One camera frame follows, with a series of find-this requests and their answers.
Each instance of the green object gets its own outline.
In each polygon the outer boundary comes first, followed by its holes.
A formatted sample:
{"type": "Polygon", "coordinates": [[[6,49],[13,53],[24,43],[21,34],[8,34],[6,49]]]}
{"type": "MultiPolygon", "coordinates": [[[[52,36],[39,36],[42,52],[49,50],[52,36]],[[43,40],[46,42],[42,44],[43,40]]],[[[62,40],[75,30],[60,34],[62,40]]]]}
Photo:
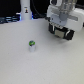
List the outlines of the green object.
{"type": "Polygon", "coordinates": [[[34,41],[30,41],[30,42],[29,42],[29,45],[30,45],[30,46],[35,45],[35,42],[34,42],[34,41]]]}

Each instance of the cable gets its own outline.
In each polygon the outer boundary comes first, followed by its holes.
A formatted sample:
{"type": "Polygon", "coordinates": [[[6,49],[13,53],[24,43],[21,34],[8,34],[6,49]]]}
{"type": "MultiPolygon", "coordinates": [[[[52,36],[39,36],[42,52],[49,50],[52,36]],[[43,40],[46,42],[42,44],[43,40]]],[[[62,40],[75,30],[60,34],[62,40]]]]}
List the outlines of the cable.
{"type": "Polygon", "coordinates": [[[40,17],[45,18],[45,16],[41,15],[41,14],[37,11],[37,9],[36,9],[36,7],[35,7],[35,5],[34,5],[34,1],[33,1],[33,0],[32,0],[32,4],[33,4],[33,7],[34,7],[36,13],[37,13],[40,17]]]}

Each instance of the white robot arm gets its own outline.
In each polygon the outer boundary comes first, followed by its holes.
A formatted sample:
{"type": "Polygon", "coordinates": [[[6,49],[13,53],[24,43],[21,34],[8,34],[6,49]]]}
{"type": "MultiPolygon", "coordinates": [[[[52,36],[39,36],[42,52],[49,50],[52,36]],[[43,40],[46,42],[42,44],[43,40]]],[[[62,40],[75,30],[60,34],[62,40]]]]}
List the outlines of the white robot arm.
{"type": "Polygon", "coordinates": [[[20,0],[21,3],[21,20],[31,20],[32,12],[30,10],[30,0],[20,0]]]}
{"type": "Polygon", "coordinates": [[[50,0],[47,10],[49,31],[61,38],[71,40],[75,31],[80,31],[84,11],[75,8],[77,0],[50,0]]]}

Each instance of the small object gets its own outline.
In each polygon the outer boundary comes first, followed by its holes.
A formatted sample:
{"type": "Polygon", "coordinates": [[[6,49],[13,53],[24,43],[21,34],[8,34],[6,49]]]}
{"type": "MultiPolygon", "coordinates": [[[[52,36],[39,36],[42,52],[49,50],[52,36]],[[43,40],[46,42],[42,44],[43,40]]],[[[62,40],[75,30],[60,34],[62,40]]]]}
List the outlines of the small object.
{"type": "Polygon", "coordinates": [[[35,42],[34,41],[29,42],[29,50],[30,50],[30,52],[35,51],[35,42]]]}

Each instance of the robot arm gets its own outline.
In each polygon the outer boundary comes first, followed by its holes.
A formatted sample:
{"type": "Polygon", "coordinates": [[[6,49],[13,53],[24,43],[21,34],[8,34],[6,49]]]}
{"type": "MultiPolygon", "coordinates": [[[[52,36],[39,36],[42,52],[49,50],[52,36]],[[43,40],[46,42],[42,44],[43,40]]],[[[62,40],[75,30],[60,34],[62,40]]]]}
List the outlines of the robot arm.
{"type": "Polygon", "coordinates": [[[20,0],[21,3],[21,20],[31,20],[32,12],[30,10],[30,0],[20,0]]]}
{"type": "Polygon", "coordinates": [[[52,34],[71,40],[74,32],[82,29],[84,12],[75,9],[76,2],[77,0],[50,0],[47,17],[52,34]]]}

